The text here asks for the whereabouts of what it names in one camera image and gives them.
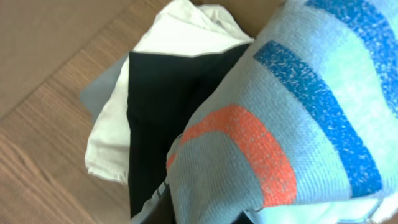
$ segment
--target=striped sweater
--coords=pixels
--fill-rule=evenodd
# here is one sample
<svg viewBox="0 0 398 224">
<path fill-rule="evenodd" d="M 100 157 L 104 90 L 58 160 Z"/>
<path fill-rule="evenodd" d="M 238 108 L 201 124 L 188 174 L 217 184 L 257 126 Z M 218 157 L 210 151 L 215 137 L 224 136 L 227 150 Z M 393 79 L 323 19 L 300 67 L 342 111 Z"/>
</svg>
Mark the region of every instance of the striped sweater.
<svg viewBox="0 0 398 224">
<path fill-rule="evenodd" d="M 396 192 L 397 12 L 287 1 L 168 154 L 177 223 Z"/>
</svg>

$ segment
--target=gray cloth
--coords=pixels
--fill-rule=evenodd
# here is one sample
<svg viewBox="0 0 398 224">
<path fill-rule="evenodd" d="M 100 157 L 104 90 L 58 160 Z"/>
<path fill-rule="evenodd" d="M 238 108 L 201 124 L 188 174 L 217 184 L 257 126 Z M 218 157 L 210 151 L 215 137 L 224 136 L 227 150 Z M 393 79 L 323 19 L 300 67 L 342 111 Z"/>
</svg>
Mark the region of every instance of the gray cloth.
<svg viewBox="0 0 398 224">
<path fill-rule="evenodd" d="M 90 111 L 93 123 L 95 123 L 105 103 L 111 97 L 116 81 L 119 78 L 120 70 L 128 56 L 129 54 L 124 55 L 80 92 L 80 101 Z"/>
</svg>

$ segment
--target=light blue stripe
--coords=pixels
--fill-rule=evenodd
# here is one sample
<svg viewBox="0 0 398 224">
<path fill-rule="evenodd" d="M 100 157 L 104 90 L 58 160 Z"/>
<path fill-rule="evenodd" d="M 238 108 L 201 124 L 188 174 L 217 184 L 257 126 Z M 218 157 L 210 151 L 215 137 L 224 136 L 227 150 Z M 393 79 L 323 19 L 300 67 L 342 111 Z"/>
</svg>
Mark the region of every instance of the light blue stripe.
<svg viewBox="0 0 398 224">
<path fill-rule="evenodd" d="M 381 176 L 372 155 L 320 76 L 293 52 L 274 41 L 261 47 L 254 59 L 295 95 L 334 145 L 351 185 L 351 197 L 381 190 Z"/>
<path fill-rule="evenodd" d="M 398 43 L 387 19 L 364 0 L 309 0 L 305 5 L 333 14 L 363 40 L 387 105 L 398 118 Z"/>
</svg>

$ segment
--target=pile of clothes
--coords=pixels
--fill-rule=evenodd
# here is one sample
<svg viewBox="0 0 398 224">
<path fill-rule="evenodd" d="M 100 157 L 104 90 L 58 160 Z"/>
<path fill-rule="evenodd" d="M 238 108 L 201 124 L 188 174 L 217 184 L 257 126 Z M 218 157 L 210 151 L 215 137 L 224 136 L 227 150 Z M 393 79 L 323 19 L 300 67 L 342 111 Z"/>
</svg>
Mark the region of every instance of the pile of clothes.
<svg viewBox="0 0 398 224">
<path fill-rule="evenodd" d="M 88 172 L 129 185 L 131 223 L 391 216 L 397 11 L 291 0 L 254 40 L 221 6 L 173 0 L 81 93 L 95 123 Z"/>
</svg>

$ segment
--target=white cloth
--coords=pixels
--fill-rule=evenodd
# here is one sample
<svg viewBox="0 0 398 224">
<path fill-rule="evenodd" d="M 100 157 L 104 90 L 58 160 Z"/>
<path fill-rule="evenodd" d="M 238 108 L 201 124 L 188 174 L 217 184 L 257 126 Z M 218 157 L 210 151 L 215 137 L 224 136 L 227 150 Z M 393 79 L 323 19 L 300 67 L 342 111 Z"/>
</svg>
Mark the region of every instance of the white cloth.
<svg viewBox="0 0 398 224">
<path fill-rule="evenodd" d="M 159 12 L 133 51 L 194 57 L 250 42 L 252 38 L 225 8 L 195 7 L 189 0 L 174 0 Z M 85 156 L 89 174 L 124 184 L 128 180 L 130 145 L 128 81 L 129 59 L 91 131 Z"/>
</svg>

